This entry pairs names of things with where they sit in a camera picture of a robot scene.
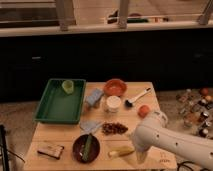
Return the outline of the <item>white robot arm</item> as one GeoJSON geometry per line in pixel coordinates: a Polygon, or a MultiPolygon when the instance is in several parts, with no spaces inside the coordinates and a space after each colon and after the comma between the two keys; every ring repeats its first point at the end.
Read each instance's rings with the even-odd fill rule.
{"type": "Polygon", "coordinates": [[[162,111],[150,112],[130,135],[136,151],[158,147],[213,171],[213,140],[169,130],[167,123],[162,111]]]}

